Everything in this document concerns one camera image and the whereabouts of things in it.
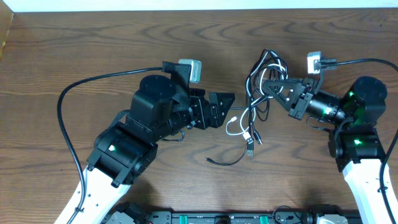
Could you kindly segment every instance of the wooden table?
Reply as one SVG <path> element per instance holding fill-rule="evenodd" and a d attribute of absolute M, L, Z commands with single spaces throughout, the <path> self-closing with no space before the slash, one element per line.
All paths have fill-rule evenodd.
<path fill-rule="evenodd" d="M 52 223 L 78 183 L 60 132 L 56 104 L 72 82 L 103 73 L 194 58 L 203 63 L 206 91 L 232 91 L 244 104 L 244 79 L 265 47 L 286 60 L 291 77 L 304 77 L 308 52 L 338 60 L 375 57 L 398 63 L 398 9 L 74 12 L 17 14 L 0 61 L 0 223 Z M 328 72 L 323 89 L 343 96 L 362 75 L 388 88 L 378 132 L 385 148 L 398 126 L 398 76 L 374 63 Z M 74 88 L 64 121 L 82 166 L 93 142 L 128 109 L 144 75 L 110 78 Z M 230 111 L 228 117 L 241 112 Z M 187 131 L 182 143 L 162 142 L 156 160 L 123 201 L 176 211 L 264 211 L 314 203 L 356 209 L 351 191 L 329 156 L 327 134 L 287 116 L 275 101 L 264 145 L 232 167 L 241 137 L 220 129 Z M 398 189 L 398 149 L 389 161 Z"/>

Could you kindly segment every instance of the green led light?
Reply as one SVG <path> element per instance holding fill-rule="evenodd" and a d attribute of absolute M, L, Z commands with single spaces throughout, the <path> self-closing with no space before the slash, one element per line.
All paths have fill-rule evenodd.
<path fill-rule="evenodd" d="M 113 145 L 111 145 L 108 149 L 109 149 L 110 151 L 115 151 L 115 150 L 116 150 L 116 148 L 115 148 Z"/>
<path fill-rule="evenodd" d="M 330 108 L 330 107 L 327 107 L 327 108 L 325 108 L 325 109 L 323 110 L 323 114 L 329 115 L 330 112 L 331 112 L 331 108 Z"/>
<path fill-rule="evenodd" d="M 356 146 L 362 144 L 362 142 L 359 139 L 355 139 L 354 143 L 355 143 Z"/>

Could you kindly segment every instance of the black connector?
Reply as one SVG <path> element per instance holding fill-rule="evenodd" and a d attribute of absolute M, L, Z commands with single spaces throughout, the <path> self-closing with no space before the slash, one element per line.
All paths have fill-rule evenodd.
<path fill-rule="evenodd" d="M 260 133 L 258 133 L 256 130 L 254 130 L 253 134 L 254 134 L 254 138 L 256 139 L 257 143 L 262 144 Z"/>
<path fill-rule="evenodd" d="M 254 141 L 253 138 L 248 138 L 246 140 L 246 145 L 247 145 L 247 151 L 248 151 L 248 156 L 252 157 L 254 155 Z"/>

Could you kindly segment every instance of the robotic arm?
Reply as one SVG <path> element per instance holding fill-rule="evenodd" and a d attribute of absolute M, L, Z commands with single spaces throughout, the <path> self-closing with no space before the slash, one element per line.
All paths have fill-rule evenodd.
<path fill-rule="evenodd" d="M 163 62 L 162 75 L 149 75 L 132 97 L 131 109 L 120 112 L 95 140 L 84 179 L 55 223 L 99 223 L 109 209 L 156 157 L 159 140 L 185 133 L 183 127 L 206 129 L 223 125 L 234 93 L 209 93 L 189 88 L 200 81 L 201 62 Z M 126 122 L 119 120 L 126 115 Z M 83 199 L 81 207 L 76 207 Z"/>
<path fill-rule="evenodd" d="M 386 86 L 376 78 L 360 77 L 339 98 L 320 90 L 324 69 L 335 68 L 336 60 L 324 59 L 320 52 L 309 53 L 307 59 L 308 73 L 320 75 L 319 81 L 308 77 L 267 80 L 265 91 L 295 119 L 308 113 L 309 118 L 335 125 L 334 130 L 317 129 L 329 132 L 330 156 L 354 194 L 363 223 L 391 223 L 391 216 L 398 220 L 389 168 L 382 166 L 386 153 L 374 128 L 386 109 Z"/>

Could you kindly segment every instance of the wire bundle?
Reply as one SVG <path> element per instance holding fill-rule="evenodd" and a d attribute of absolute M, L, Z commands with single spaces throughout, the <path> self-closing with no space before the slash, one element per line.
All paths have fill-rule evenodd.
<path fill-rule="evenodd" d="M 246 78 L 245 88 L 248 105 L 244 107 L 230 108 L 231 110 L 244 110 L 239 120 L 241 132 L 231 133 L 228 130 L 228 126 L 238 119 L 236 116 L 234 116 L 226 123 L 226 133 L 230 136 L 242 135 L 245 140 L 252 138 L 253 133 L 257 143 L 262 144 L 260 134 L 257 132 L 254 121 L 256 120 L 256 115 L 261 121 L 267 121 L 270 107 L 269 100 L 272 98 L 272 96 L 263 90 L 263 84 L 266 80 L 285 80 L 288 79 L 288 77 L 289 73 L 286 62 L 281 59 L 273 50 L 264 49 L 261 52 L 259 60 L 253 65 L 248 77 Z M 262 103 L 266 103 L 266 108 L 264 110 L 260 109 L 259 107 L 259 105 Z M 246 114 L 248 114 L 249 126 L 244 128 L 243 118 Z M 231 166 L 239 162 L 247 153 L 247 151 L 248 146 L 246 145 L 243 155 L 237 161 L 228 164 L 215 162 L 210 158 L 206 158 L 206 160 L 219 166 Z"/>

